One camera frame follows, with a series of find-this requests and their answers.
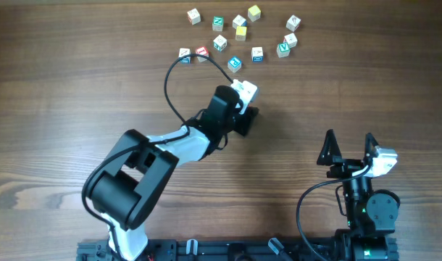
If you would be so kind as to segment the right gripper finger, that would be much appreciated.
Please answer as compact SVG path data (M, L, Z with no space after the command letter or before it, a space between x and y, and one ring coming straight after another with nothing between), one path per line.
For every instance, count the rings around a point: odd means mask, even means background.
M343 162L342 154L338 146L333 129L326 132L324 144L317 158L318 165L332 166Z
M379 144L371 133L365 135L364 140L364 161L371 162L374 157L378 156Z

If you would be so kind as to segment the white block blue bottom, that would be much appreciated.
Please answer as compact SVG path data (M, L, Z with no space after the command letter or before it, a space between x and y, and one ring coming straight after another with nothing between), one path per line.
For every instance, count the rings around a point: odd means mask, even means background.
M264 59L264 52L261 46L253 47L251 49L252 62L262 62Z

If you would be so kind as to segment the white teal-edged block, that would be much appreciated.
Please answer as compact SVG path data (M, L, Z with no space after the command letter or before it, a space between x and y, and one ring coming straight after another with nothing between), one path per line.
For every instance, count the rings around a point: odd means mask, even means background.
M227 44L228 44L227 39L222 35L218 35L213 40L214 48L216 48L216 50L218 50L218 51L223 51L225 49L225 47L227 46Z

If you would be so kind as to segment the green V block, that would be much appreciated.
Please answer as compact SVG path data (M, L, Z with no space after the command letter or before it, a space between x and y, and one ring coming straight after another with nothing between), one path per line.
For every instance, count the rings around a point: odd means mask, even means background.
M291 48L286 42L279 43L277 45L276 52L279 58L288 57L291 52Z

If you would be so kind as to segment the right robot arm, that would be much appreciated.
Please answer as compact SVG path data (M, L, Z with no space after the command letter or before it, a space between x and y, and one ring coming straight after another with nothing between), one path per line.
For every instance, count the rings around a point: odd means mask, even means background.
M347 229L338 229L333 245L325 254L329 260L388 260L399 259L395 232L400 198L392 191L374 190L372 180L388 172L397 163L394 149L381 147L372 134L365 136L364 157L345 159L339 149L334 131L328 130L317 164L330 168L328 178L337 179L343 189L345 207L341 214Z

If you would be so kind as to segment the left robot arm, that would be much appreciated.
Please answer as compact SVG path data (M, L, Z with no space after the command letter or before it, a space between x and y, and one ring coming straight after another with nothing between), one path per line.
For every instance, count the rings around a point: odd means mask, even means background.
M206 109L180 129L160 136L126 131L96 167L81 191L85 209L109 229L108 250L115 260L137 260L149 240L144 222L172 173L227 146L232 131L245 136L259 110L259 93L248 81L218 86Z

